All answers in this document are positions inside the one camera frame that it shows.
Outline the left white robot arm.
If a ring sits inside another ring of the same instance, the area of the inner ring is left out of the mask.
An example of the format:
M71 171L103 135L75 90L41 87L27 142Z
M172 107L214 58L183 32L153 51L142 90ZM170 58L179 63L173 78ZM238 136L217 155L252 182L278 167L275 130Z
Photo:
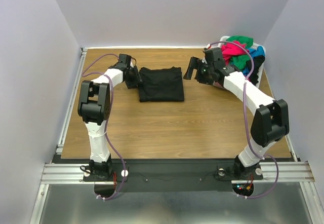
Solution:
M117 63L106 72L90 72L86 68L82 77L97 74L93 80L84 80L80 86L77 113L82 118L90 142L90 162L82 166L87 181L107 181L115 179L111 153L107 145L107 123L110 117L114 87L125 83L133 89L142 82L136 66L136 59L127 54L119 54Z

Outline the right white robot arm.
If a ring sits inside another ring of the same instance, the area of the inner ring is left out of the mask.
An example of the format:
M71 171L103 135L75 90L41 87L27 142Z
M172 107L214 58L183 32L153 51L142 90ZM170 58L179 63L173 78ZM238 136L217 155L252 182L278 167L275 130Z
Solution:
M184 79L195 78L206 85L220 84L243 102L244 111L250 110L254 116L252 124L245 125L248 144L235 157L233 165L234 175L245 178L267 151L289 133L288 104L266 95L236 66L227 65L220 48L205 49L204 54L203 59L191 57Z

